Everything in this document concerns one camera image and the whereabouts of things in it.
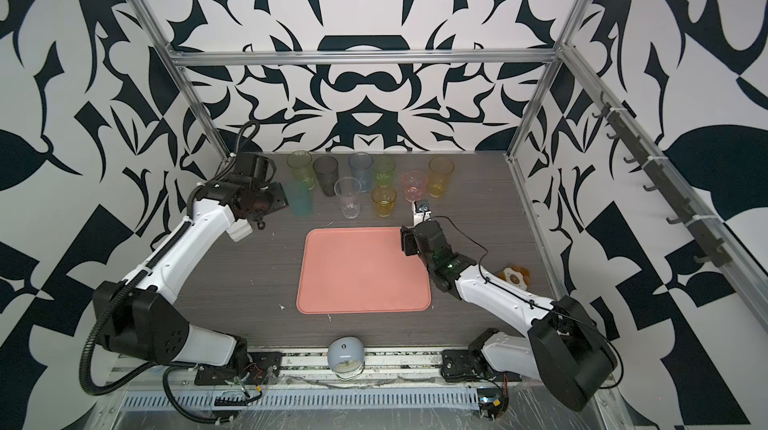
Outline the light green tall glass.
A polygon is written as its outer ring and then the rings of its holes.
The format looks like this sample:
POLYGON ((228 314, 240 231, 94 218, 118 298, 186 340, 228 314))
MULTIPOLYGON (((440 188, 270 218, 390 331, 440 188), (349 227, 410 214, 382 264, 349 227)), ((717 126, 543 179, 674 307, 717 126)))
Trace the light green tall glass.
POLYGON ((316 187, 313 157, 309 152, 294 151, 286 162, 295 180, 303 182, 310 191, 316 187))

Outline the smoky grey tall glass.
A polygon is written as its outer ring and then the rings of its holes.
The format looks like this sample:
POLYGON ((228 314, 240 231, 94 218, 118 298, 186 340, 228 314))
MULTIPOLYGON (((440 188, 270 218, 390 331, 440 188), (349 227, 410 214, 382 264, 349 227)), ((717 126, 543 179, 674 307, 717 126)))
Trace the smoky grey tall glass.
POLYGON ((335 185, 339 180, 339 165, 335 157, 321 156, 313 163, 316 180, 324 196, 335 196, 335 185))

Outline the pink plastic tray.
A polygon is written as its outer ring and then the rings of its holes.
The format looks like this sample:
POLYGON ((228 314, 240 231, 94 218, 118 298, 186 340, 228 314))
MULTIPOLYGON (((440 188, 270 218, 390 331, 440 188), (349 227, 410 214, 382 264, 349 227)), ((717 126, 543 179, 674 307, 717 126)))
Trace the pink plastic tray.
POLYGON ((427 271, 401 249, 394 227, 310 231, 296 307, 306 315, 421 312, 432 303, 427 271))

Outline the clear tall glass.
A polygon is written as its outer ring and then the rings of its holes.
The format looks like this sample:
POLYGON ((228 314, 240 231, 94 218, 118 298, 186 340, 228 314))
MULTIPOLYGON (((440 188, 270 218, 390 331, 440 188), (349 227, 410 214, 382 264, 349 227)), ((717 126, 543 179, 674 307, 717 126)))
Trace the clear tall glass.
POLYGON ((361 182, 354 177, 340 178, 334 185, 342 215, 349 220, 356 219, 361 212, 361 182))

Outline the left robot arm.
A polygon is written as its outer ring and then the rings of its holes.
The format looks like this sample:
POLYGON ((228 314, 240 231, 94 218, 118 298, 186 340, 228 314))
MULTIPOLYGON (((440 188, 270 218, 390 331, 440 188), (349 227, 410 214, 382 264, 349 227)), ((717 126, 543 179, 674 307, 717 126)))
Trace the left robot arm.
POLYGON ((112 393, 154 366, 211 367, 229 377, 247 377, 251 358, 238 336, 191 324, 174 306, 185 282, 212 245, 234 242, 262 230, 266 216, 287 207, 275 162, 252 152, 231 155, 224 169, 189 195, 186 214, 169 237, 118 282, 93 294, 96 322, 81 353, 78 379, 91 396, 112 393), (92 375, 97 347, 141 360, 141 366, 111 383, 92 375))

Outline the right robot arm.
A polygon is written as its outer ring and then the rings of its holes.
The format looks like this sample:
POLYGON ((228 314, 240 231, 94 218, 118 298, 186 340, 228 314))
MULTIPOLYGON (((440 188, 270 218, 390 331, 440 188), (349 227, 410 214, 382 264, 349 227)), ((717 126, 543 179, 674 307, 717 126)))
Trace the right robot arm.
POLYGON ((436 219, 400 229, 401 249, 417 256, 435 287, 475 305, 521 334, 490 331, 478 338, 479 353, 495 373, 541 381, 566 408, 583 410, 622 365, 618 350, 591 321, 583 306, 564 296, 537 296, 455 252, 436 219))

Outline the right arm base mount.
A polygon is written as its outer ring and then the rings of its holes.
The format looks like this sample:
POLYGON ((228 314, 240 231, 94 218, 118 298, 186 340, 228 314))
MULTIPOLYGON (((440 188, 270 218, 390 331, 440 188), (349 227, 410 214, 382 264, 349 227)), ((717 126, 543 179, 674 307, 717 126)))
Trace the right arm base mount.
POLYGON ((492 336, 500 331, 489 328, 472 341, 465 349, 443 350, 441 352, 440 375, 448 383, 476 382, 489 379, 501 382, 506 377, 511 382, 521 382, 522 377, 513 372, 497 372, 493 370, 481 348, 492 336))

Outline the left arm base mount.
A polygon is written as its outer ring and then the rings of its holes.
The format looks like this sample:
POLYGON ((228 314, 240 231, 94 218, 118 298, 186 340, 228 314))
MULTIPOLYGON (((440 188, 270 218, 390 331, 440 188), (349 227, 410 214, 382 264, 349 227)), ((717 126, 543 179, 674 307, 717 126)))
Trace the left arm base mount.
POLYGON ((284 354, 279 351, 250 351, 245 340, 239 339, 232 358, 223 367, 203 367, 197 370, 196 386, 235 384, 261 385, 278 377, 284 354))

